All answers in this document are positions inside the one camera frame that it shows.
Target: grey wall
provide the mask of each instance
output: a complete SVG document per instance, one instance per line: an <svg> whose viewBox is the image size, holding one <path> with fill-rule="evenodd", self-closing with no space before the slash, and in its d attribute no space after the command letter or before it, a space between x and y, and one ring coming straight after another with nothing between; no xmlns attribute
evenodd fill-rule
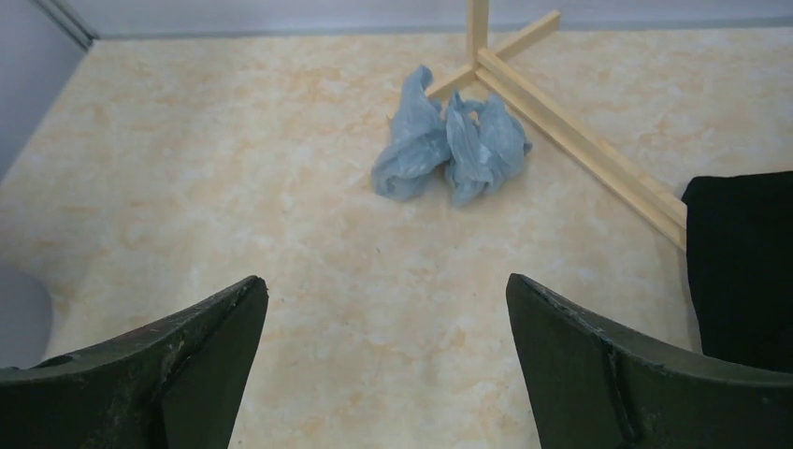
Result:
<svg viewBox="0 0 793 449"><path fill-rule="evenodd" d="M27 0L0 0L0 180L83 54Z"/></svg>
<svg viewBox="0 0 793 449"><path fill-rule="evenodd" d="M65 0L100 37L462 27L465 0ZM493 24L562 11L562 26L757 24L793 17L793 0L491 0Z"/></svg>

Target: black fabric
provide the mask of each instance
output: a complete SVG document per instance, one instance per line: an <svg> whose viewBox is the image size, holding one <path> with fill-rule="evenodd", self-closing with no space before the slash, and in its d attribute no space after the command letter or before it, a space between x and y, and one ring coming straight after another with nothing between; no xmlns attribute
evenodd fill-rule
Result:
<svg viewBox="0 0 793 449"><path fill-rule="evenodd" d="M683 201L702 352L793 372L793 171L697 177Z"/></svg>

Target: blue plastic bag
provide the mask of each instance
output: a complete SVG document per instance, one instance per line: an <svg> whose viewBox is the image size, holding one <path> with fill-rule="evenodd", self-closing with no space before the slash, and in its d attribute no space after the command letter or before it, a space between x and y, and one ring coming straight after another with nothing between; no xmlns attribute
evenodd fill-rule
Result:
<svg viewBox="0 0 793 449"><path fill-rule="evenodd" d="M399 201L419 196L432 170L451 157L438 100L426 97L432 72L420 65L402 83L399 109L391 120L391 144L371 170L375 192Z"/></svg>
<svg viewBox="0 0 793 449"><path fill-rule="evenodd" d="M391 144L371 170L375 192L395 200L419 196L435 167L449 161L446 181L452 202L461 207L491 194L523 169L531 143L504 102L463 101L455 91L441 118L441 104L426 96L432 72L420 65L402 83L399 109L391 120Z"/></svg>
<svg viewBox="0 0 793 449"><path fill-rule="evenodd" d="M497 95L490 94L479 113L480 142L492 153L490 169L493 181L484 192L492 194L504 181L514 178L523 170L526 155L532 144L518 120L507 112L507 107Z"/></svg>
<svg viewBox="0 0 793 449"><path fill-rule="evenodd" d="M475 100L463 101L454 91L446 109L446 137L452 149L452 162L446 167L446 181L452 185L452 204L464 206L489 183L493 173L488 168L493 154L480 142L480 127L471 112L483 110Z"/></svg>
<svg viewBox="0 0 793 449"><path fill-rule="evenodd" d="M470 117L475 111L477 125ZM523 169L531 143L520 122L504 102L490 94L485 103L463 102L455 92L446 111L446 136L452 162L446 181L452 185L452 203L465 206L481 193L492 194Z"/></svg>

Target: floor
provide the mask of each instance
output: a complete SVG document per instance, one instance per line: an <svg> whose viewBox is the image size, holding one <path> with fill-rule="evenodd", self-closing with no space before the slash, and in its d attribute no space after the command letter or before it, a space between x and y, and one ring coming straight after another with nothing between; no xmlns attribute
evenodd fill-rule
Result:
<svg viewBox="0 0 793 449"><path fill-rule="evenodd" d="M559 33L510 64L680 194L793 169L791 44L793 29ZM372 193L401 80L463 49L99 42L0 185L0 258L56 300L49 354L256 274L270 305L231 447L539 448L510 273L696 350L684 255L530 127L524 173L463 209L441 177L404 204Z"/></svg>

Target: wooden stand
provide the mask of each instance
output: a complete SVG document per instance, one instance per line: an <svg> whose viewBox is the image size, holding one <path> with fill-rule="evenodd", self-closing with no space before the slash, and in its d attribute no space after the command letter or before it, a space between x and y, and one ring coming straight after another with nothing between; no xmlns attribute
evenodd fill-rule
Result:
<svg viewBox="0 0 793 449"><path fill-rule="evenodd" d="M468 0L468 63L433 83L427 95L446 97L454 89L478 80L685 251L683 201L504 62L556 31L561 14L551 12L490 49L487 46L489 8L489 0Z"/></svg>

